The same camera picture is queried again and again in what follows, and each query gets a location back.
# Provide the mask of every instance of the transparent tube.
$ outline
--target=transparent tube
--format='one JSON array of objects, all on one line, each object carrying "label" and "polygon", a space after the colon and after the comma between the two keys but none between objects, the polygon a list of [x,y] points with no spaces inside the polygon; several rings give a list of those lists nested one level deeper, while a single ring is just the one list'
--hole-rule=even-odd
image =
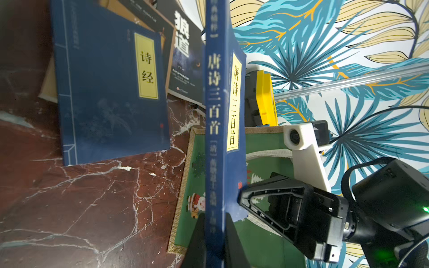
[{"label": "transparent tube", "polygon": [[310,94],[322,93],[348,87],[356,87],[365,84],[372,84],[400,77],[418,75],[426,72],[429,72],[429,63],[416,63],[404,67],[399,67],[399,69],[388,69],[352,78],[317,84],[285,92],[279,92],[274,94],[274,100],[278,102],[281,100],[307,96]]}]

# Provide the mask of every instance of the marble surface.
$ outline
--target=marble surface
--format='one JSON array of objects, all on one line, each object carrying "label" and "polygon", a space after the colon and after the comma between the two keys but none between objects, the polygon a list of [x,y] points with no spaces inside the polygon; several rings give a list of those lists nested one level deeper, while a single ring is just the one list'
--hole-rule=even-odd
[{"label": "marble surface", "polygon": [[0,267],[178,267],[166,249],[202,117],[169,96],[170,150],[63,167],[57,105],[37,97],[47,0],[2,1],[0,27]]}]

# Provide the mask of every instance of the book cover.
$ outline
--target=book cover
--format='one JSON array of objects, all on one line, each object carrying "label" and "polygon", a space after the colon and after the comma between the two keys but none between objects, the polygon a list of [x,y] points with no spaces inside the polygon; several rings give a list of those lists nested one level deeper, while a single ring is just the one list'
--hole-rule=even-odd
[{"label": "book cover", "polygon": [[43,79],[42,87],[38,97],[50,102],[58,103],[54,56],[52,56],[49,60],[48,67],[46,68],[45,72],[45,78]]},{"label": "book cover", "polygon": [[221,267],[225,213],[247,217],[238,204],[246,187],[244,83],[246,55],[234,36],[228,1],[206,1],[205,103],[207,196],[205,241],[208,267]]},{"label": "book cover", "polygon": [[204,43],[201,30],[175,0],[159,0],[157,9],[176,27],[169,94],[205,108],[203,91]]},{"label": "book cover", "polygon": [[160,35],[86,0],[51,20],[64,165],[169,149]]},{"label": "book cover", "polygon": [[176,28],[145,0],[109,0],[107,9],[134,23],[159,33],[163,55],[166,90],[170,82]]}]

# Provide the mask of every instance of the blue book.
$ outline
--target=blue book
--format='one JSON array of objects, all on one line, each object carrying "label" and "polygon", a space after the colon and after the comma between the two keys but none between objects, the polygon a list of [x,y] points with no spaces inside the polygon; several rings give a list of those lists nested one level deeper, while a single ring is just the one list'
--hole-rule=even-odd
[{"label": "blue book", "polygon": [[238,204],[246,187],[244,82],[246,55],[234,36],[229,1],[206,1],[206,211],[207,267],[221,267],[225,213],[232,220],[247,212]]},{"label": "blue book", "polygon": [[52,0],[64,165],[170,148],[160,35],[88,0]]}]

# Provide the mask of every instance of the wallpaper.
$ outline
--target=wallpaper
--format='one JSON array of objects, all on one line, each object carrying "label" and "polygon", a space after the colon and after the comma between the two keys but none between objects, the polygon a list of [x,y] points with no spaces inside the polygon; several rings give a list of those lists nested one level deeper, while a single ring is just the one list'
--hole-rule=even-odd
[{"label": "wallpaper", "polygon": [[[180,2],[203,30],[205,0]],[[429,62],[428,0],[233,0],[230,8],[247,72],[269,72],[276,93]],[[334,138],[377,111],[429,105],[428,87],[429,70],[283,100],[276,103],[279,124],[326,120]],[[402,109],[361,124],[336,141],[323,160],[332,192],[341,194],[340,179],[348,167],[391,156],[429,174],[428,151],[429,111]],[[350,182],[378,168],[355,171]],[[368,267],[359,245],[344,245],[338,264],[307,260],[307,266]]]}]

